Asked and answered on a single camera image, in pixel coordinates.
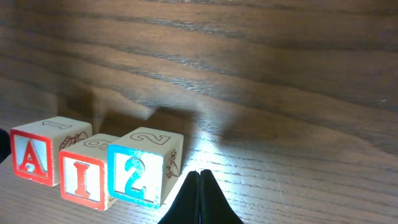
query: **block with number 2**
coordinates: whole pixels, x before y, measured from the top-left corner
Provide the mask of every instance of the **block with number 2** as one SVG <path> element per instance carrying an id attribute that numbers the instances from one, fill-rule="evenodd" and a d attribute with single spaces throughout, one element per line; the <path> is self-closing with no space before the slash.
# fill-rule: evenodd
<path id="1" fill-rule="evenodd" d="M 59 183 L 59 151 L 90 137 L 90 123 L 54 117 L 12 128 L 14 172 L 17 176 L 54 186 Z"/>
<path id="2" fill-rule="evenodd" d="M 182 157 L 181 134 L 138 128 L 109 145 L 109 194 L 159 208 L 175 185 Z"/>
<path id="3" fill-rule="evenodd" d="M 65 200 L 102 211 L 116 201 L 108 193 L 106 150 L 117 139 L 96 134 L 60 152 L 60 189 Z"/>

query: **block front face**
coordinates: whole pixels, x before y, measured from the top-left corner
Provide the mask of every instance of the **block front face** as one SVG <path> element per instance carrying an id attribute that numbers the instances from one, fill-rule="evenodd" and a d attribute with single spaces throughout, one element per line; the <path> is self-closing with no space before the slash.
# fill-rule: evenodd
<path id="1" fill-rule="evenodd" d="M 51 139 L 13 129 L 10 136 L 15 174 L 53 186 Z"/>
<path id="2" fill-rule="evenodd" d="M 60 152 L 61 196 L 87 207 L 105 210 L 105 170 L 99 159 Z"/>
<path id="3" fill-rule="evenodd" d="M 109 145 L 109 194 L 128 202 L 159 208 L 163 161 L 163 157 L 157 154 Z"/>

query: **wooden table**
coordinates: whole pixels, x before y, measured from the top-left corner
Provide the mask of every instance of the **wooden table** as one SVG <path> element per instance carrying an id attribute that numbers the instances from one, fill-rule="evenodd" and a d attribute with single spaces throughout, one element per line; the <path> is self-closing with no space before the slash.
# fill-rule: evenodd
<path id="1" fill-rule="evenodd" d="M 0 165 L 0 223 L 157 223 L 211 169 L 245 223 L 398 223 L 398 3 L 0 1 L 0 124 L 185 135 L 160 210 L 98 212 Z"/>

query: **wooden alphabet block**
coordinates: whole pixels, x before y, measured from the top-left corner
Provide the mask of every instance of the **wooden alphabet block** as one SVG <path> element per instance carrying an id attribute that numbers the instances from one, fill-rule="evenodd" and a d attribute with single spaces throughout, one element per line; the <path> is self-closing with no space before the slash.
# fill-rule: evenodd
<path id="1" fill-rule="evenodd" d="M 12 128 L 14 172 L 48 186 L 59 183 L 59 151 L 92 135 L 90 123 L 54 117 Z"/>
<path id="2" fill-rule="evenodd" d="M 183 136 L 138 128 L 109 145 L 111 196 L 159 208 L 180 175 Z"/>
<path id="3" fill-rule="evenodd" d="M 96 134 L 60 152 L 61 196 L 105 211 L 116 199 L 108 193 L 106 150 L 118 137 Z"/>

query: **carved design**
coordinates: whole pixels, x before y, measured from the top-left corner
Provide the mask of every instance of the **carved design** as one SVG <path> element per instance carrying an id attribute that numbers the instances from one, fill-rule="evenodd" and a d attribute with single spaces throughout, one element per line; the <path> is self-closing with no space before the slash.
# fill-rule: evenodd
<path id="1" fill-rule="evenodd" d="M 82 131 L 80 134 L 75 134 L 74 137 L 67 136 L 65 138 L 65 140 L 63 140 L 63 142 L 60 145 L 60 151 L 62 149 L 65 149 L 66 147 L 71 146 L 73 144 L 76 144 L 76 143 L 78 143 L 78 142 L 80 142 L 80 141 L 82 141 L 82 140 L 84 140 L 86 138 L 88 138 L 88 135 L 87 135 L 87 133 L 85 131 Z"/>
<path id="2" fill-rule="evenodd" d="M 93 139 L 90 141 L 85 141 L 85 146 L 87 147 L 98 147 L 99 149 L 107 149 L 111 142 L 102 139 Z"/>
<path id="3" fill-rule="evenodd" d="M 180 171 L 178 170 L 178 166 L 175 163 L 175 156 L 177 155 L 177 152 L 175 149 L 173 149 L 172 153 L 170 154 L 170 159 L 166 165 L 167 173 L 166 176 L 167 178 L 172 178 L 172 177 L 179 177 L 180 176 Z"/>
<path id="4" fill-rule="evenodd" d="M 170 136 L 164 136 L 160 135 L 159 137 L 156 137 L 154 134 L 151 133 L 134 133 L 130 136 L 131 139 L 136 140 L 136 141 L 142 141 L 145 138 L 150 140 L 151 142 L 158 144 L 158 145 L 164 145 L 171 137 Z"/>
<path id="5" fill-rule="evenodd" d="M 52 121 L 43 121 L 42 125 L 43 126 L 44 125 L 49 125 L 49 126 L 53 126 L 53 127 L 59 128 L 59 129 L 67 129 L 67 128 L 72 127 L 72 125 L 55 123 L 55 122 L 52 122 Z"/>

